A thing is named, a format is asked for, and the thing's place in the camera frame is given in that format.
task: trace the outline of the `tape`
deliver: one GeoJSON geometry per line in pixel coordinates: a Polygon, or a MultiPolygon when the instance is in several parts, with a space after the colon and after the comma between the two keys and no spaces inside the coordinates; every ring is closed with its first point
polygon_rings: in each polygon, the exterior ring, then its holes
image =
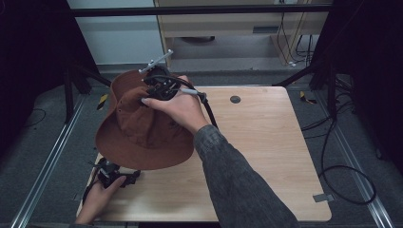
{"type": "Polygon", "coordinates": [[[97,110],[102,110],[103,109],[103,107],[105,105],[105,102],[106,102],[106,99],[107,99],[107,94],[104,94],[104,95],[101,96],[100,102],[98,103],[98,106],[97,106],[97,110]]]}
{"type": "Polygon", "coordinates": [[[314,196],[315,202],[322,202],[322,201],[333,201],[335,200],[335,197],[332,194],[326,195],[326,194],[319,194],[314,196]]]}
{"type": "Polygon", "coordinates": [[[308,100],[308,99],[306,99],[305,93],[304,93],[303,91],[300,91],[300,92],[299,92],[299,98],[300,98],[303,102],[306,102],[306,103],[309,103],[309,104],[316,104],[316,103],[317,103],[317,100],[308,100]]]}

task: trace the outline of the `person's right hand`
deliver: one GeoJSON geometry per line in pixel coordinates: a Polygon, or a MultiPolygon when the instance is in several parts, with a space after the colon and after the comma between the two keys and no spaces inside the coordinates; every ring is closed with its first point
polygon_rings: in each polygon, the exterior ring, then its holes
{"type": "MultiPolygon", "coordinates": [[[[179,78],[189,81],[186,76],[179,78]]],[[[163,111],[172,119],[188,129],[192,134],[196,134],[200,128],[208,124],[202,113],[199,97],[178,91],[174,98],[169,101],[159,101],[152,98],[142,99],[142,102],[156,110],[163,111]]]]}

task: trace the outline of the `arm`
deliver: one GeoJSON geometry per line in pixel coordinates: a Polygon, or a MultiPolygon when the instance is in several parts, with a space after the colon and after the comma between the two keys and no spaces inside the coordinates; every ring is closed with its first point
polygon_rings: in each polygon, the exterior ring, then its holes
{"type": "Polygon", "coordinates": [[[110,184],[109,187],[104,188],[99,181],[96,181],[86,196],[86,203],[84,203],[77,216],[74,222],[75,225],[70,225],[70,227],[88,227],[104,210],[113,194],[118,191],[124,182],[125,176],[121,176],[110,184]]]}
{"type": "Polygon", "coordinates": [[[213,125],[195,135],[221,227],[298,227],[297,219],[213,125]]]}

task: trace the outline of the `wooden table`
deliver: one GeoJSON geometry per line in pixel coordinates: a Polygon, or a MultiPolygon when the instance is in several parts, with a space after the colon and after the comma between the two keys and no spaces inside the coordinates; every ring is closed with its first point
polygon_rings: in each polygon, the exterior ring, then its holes
{"type": "MultiPolygon", "coordinates": [[[[323,190],[285,88],[227,86],[198,90],[207,93],[221,133],[298,220],[331,218],[328,203],[313,199],[323,190]],[[239,96],[240,103],[231,103],[232,96],[239,96]]],[[[142,171],[135,185],[118,191],[100,219],[217,221],[197,152],[174,167],[142,171]]]]}

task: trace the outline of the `metal frame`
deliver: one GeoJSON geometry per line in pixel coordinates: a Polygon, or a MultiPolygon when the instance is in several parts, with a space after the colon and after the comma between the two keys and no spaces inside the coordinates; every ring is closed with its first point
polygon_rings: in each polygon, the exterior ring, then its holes
{"type": "Polygon", "coordinates": [[[287,4],[287,5],[240,5],[240,6],[192,6],[157,8],[116,8],[116,9],[70,9],[49,10],[45,13],[73,17],[144,16],[178,14],[218,14],[218,13],[264,13],[264,12],[321,12],[346,9],[349,5],[333,4],[287,4]]]}

